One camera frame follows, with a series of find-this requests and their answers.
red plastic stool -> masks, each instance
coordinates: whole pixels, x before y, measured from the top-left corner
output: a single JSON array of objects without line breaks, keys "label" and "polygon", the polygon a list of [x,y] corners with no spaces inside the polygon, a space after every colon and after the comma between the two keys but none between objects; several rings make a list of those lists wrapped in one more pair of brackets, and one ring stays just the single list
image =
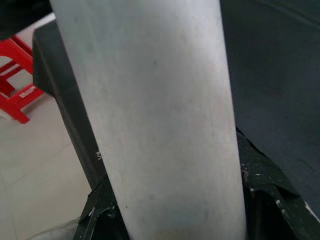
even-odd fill
[{"label": "red plastic stool", "polygon": [[7,79],[22,69],[25,69],[31,75],[33,74],[32,50],[18,37],[14,36],[0,41],[0,56],[12,59],[12,61],[0,67],[0,110],[4,110],[11,117],[25,124],[30,119],[21,109],[37,99],[44,92],[35,85],[29,84],[21,91],[10,96],[15,88]]}]

floor tile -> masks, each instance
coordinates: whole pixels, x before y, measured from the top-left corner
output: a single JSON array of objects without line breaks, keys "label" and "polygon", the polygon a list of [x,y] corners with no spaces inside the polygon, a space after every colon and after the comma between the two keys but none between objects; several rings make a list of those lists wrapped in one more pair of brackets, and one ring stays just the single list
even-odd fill
[{"label": "floor tile", "polygon": [[0,235],[3,240],[16,240],[13,220],[4,192],[0,192]]},{"label": "floor tile", "polygon": [[7,190],[17,240],[81,215],[90,187],[72,144]]},{"label": "floor tile", "polygon": [[54,98],[43,96],[25,112],[30,118],[26,124],[0,118],[0,177],[3,178],[0,191],[71,142]]}]

metal pole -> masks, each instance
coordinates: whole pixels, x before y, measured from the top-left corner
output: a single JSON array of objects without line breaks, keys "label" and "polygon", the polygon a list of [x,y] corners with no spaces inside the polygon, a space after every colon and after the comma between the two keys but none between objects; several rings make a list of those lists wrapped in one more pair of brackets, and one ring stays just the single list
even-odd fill
[{"label": "metal pole", "polygon": [[53,0],[133,240],[243,240],[219,0]]}]

floor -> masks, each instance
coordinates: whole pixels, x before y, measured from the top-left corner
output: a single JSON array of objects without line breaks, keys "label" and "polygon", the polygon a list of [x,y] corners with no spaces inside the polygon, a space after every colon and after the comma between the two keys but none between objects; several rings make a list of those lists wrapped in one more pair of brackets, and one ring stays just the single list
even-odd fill
[{"label": "floor", "polygon": [[[31,81],[22,72],[10,82]],[[0,234],[31,236],[80,216],[89,184],[55,100],[44,95],[24,110],[27,124],[0,116]]]}]

white pole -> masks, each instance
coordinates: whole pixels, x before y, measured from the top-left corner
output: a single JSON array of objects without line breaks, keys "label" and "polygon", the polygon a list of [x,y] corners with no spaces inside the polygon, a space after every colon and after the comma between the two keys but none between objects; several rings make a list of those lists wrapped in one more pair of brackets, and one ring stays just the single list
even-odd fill
[{"label": "white pole", "polygon": [[243,240],[219,0],[52,0],[132,240]]}]

